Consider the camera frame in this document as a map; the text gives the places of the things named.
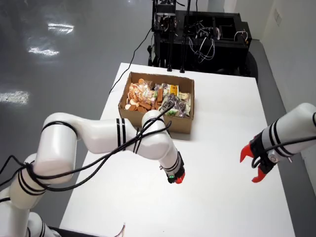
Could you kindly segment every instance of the table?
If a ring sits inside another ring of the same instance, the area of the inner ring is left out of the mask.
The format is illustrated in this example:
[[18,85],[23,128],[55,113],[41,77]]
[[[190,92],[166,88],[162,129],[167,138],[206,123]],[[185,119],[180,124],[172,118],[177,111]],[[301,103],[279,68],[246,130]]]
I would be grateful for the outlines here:
[[[127,67],[121,64],[116,80]],[[169,184],[158,162],[120,152],[73,191],[60,228],[101,237],[117,235],[124,223],[125,237],[295,236],[278,169],[254,184],[251,158],[239,163],[243,146],[267,126],[255,79],[140,65],[130,71],[195,80],[191,134],[171,134],[186,177]],[[101,119],[119,118],[128,74]],[[83,165],[99,157],[88,152]],[[92,171],[81,172],[77,182]]]

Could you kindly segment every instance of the gray floor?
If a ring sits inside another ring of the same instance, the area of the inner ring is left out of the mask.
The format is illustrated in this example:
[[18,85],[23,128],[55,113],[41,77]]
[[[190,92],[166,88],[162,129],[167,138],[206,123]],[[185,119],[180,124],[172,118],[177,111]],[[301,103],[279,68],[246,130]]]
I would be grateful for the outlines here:
[[[0,95],[28,95],[27,103],[0,101],[0,166],[10,154],[23,161],[36,152],[42,123],[53,112],[99,119],[120,62],[129,62],[150,26],[149,0],[0,0]],[[134,63],[147,64],[149,41]],[[254,40],[250,51],[272,123],[285,109],[261,43]],[[79,142],[77,167],[85,155]],[[11,163],[0,181],[15,169]],[[302,158],[279,169],[296,236],[316,236],[316,198]],[[58,227],[70,195],[47,193],[34,211]],[[268,228],[260,215],[250,218]]]

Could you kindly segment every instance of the cable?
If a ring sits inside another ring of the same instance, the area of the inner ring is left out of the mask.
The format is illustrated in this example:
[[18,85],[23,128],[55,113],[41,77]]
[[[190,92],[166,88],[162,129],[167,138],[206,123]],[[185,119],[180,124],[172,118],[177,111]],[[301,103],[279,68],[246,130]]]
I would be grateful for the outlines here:
[[184,4],[182,4],[182,3],[179,3],[178,1],[176,1],[180,6],[184,6],[185,7],[185,5]]
[[9,161],[10,161],[11,159],[14,159],[15,162],[16,162],[17,164],[19,164],[20,166],[23,165],[23,163],[21,163],[14,155],[10,155],[10,156],[8,157],[8,159],[6,159],[6,161],[5,161],[4,165],[3,165],[3,167],[1,168],[1,170],[0,170],[0,175],[2,174],[4,168],[8,165],[8,163],[9,163]]
[[5,198],[0,199],[0,203],[4,202],[4,201],[10,201],[10,200],[11,200],[11,198],[5,197]]
[[284,147],[284,146],[287,146],[287,145],[292,145],[292,144],[301,143],[301,142],[309,142],[309,141],[313,141],[313,140],[316,140],[316,136],[305,137],[305,138],[298,138],[298,139],[294,139],[294,140],[291,140],[291,141],[288,141],[288,142],[283,142],[283,143],[280,143],[280,144],[268,147],[268,148],[265,149],[265,152],[268,152],[268,151],[273,150],[273,149],[278,148],[278,147]]
[[7,183],[10,182],[12,179],[14,179],[14,177],[16,176],[16,174],[17,174],[21,169],[23,169],[23,168],[22,168],[22,167],[21,167],[21,168],[18,168],[18,169],[14,172],[14,174],[12,175],[11,178],[7,179],[7,180],[4,181],[3,183],[0,183],[0,187],[3,186],[3,185],[5,185],[5,184],[7,184]]
[[140,48],[140,46],[142,46],[143,42],[147,39],[147,36],[149,35],[150,31],[152,30],[152,28],[150,28],[150,30],[148,31],[146,37],[144,38],[144,40],[140,43],[140,45],[135,49],[134,53],[133,53],[133,57],[132,57],[132,60],[130,61],[129,63],[129,66],[128,68],[122,73],[122,75],[119,77],[118,81],[115,82],[115,84],[112,86],[109,94],[112,92],[112,90],[114,89],[115,85],[120,81],[120,79],[123,77],[123,75],[129,70],[130,66],[132,65],[132,62],[134,60],[134,57],[135,57],[135,52]]
[[[211,49],[213,48],[213,55],[211,56],[211,58],[207,58],[208,57],[208,54],[210,53]],[[208,50],[208,53],[207,55],[202,59],[202,61],[200,61],[199,63],[202,63],[205,59],[206,60],[211,60],[214,58],[214,55],[215,55],[215,44],[214,44],[214,39],[212,39],[212,45],[211,47],[209,48]]]
[[246,36],[245,41],[247,41],[247,39],[248,39],[248,32],[247,32],[247,31],[237,31],[236,34],[235,34],[235,36],[234,36],[234,41],[235,41],[236,35],[237,35],[238,33],[242,33],[242,34],[243,34],[243,33],[246,33],[247,36]]

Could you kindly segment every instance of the small wire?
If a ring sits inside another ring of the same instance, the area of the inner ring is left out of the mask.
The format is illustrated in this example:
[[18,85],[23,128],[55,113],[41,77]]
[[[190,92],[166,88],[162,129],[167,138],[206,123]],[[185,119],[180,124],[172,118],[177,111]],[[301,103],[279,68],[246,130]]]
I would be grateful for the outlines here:
[[[208,54],[210,53],[210,51],[211,51],[212,48],[213,48],[213,55],[211,56],[211,58],[207,58],[207,57],[208,57]],[[215,56],[215,44],[214,44],[214,39],[212,39],[212,45],[211,45],[211,47],[209,48],[207,55],[206,55],[206,56],[202,59],[202,61],[200,61],[199,63],[202,63],[205,59],[209,61],[209,60],[213,59],[214,56]]]
[[201,44],[201,47],[199,48],[199,51],[201,51],[202,46],[203,46],[203,44],[204,44],[205,40],[206,40],[206,37],[204,38],[204,40],[203,40],[203,42],[202,42],[202,44]]
[[10,200],[11,200],[11,198],[5,197],[5,198],[0,199],[0,203],[4,202],[4,201],[10,201]]
[[116,236],[114,236],[114,237],[119,237],[121,234],[122,234],[122,237],[123,237],[123,236],[124,236],[125,226],[126,226],[126,225],[125,225],[125,223],[124,223],[124,225],[123,225],[121,231],[120,231]]
[[150,33],[151,30],[152,30],[152,29],[150,28],[150,30],[148,31],[148,33],[147,33],[146,37],[144,38],[144,40],[143,40],[143,41],[140,43],[140,45],[135,49],[135,51],[134,51],[134,53],[133,53],[132,60],[130,61],[128,68],[122,73],[122,75],[119,77],[118,81],[115,82],[115,84],[112,86],[112,88],[111,88],[109,94],[112,92],[112,90],[114,89],[114,87],[116,86],[116,84],[120,81],[120,79],[123,77],[123,75],[129,70],[129,68],[130,68],[130,66],[132,65],[132,62],[133,62],[133,60],[134,60],[136,51],[140,48],[140,46],[142,46],[143,42],[147,39],[147,36],[149,35],[149,33]]
[[247,35],[246,35],[245,41],[247,41],[247,39],[248,39],[248,32],[247,32],[247,31],[237,31],[236,34],[235,34],[235,36],[234,36],[234,41],[235,41],[236,35],[237,35],[238,33],[242,33],[242,34],[243,34],[243,33],[246,33]]
[[176,1],[180,6],[184,6],[185,7],[185,5],[184,4],[182,4],[182,3],[179,3],[178,1]]

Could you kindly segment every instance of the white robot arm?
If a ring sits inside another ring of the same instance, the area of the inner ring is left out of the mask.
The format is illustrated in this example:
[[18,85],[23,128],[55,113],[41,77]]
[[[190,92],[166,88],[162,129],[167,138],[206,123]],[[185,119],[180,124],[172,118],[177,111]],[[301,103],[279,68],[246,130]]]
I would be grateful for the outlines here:
[[240,154],[240,162],[252,157],[252,168],[258,167],[258,183],[280,161],[316,144],[316,107],[303,103],[256,135]]
[[[147,127],[143,135],[166,128],[163,117],[148,126],[158,116],[160,116],[160,112],[154,110],[143,116],[142,126],[143,128]],[[12,236],[21,236],[14,230],[14,228],[21,225],[24,226],[26,231],[27,220],[22,217],[18,220],[15,213],[16,211],[23,212],[25,210],[23,215],[19,213],[19,216],[28,216],[29,209],[38,203],[45,193],[45,189],[38,182],[51,185],[66,183],[71,179],[71,171],[75,168],[78,139],[82,139],[92,153],[102,154],[112,152],[122,144],[129,144],[129,141],[136,134],[137,131],[130,121],[123,118],[88,120],[64,113],[50,115],[44,122],[37,154],[29,156],[26,160],[28,164],[33,163],[34,174],[47,176],[49,179],[34,180],[25,168],[18,172],[9,191],[5,191],[8,194],[6,197],[9,196],[11,199],[11,202],[6,204],[10,205],[10,207],[6,207],[6,211],[8,212],[8,208],[10,208],[9,219],[11,220],[7,220],[6,223],[9,224],[3,227],[10,229],[0,230],[0,237],[6,236],[5,233],[14,233]],[[144,158],[159,161],[160,168],[165,171],[169,183],[180,184],[184,179],[183,160],[166,130],[146,136],[138,141],[137,146],[131,143],[125,149],[136,150],[137,154]],[[66,172],[70,174],[53,178],[53,176]],[[5,206],[1,203],[0,213],[2,213],[3,208]]]

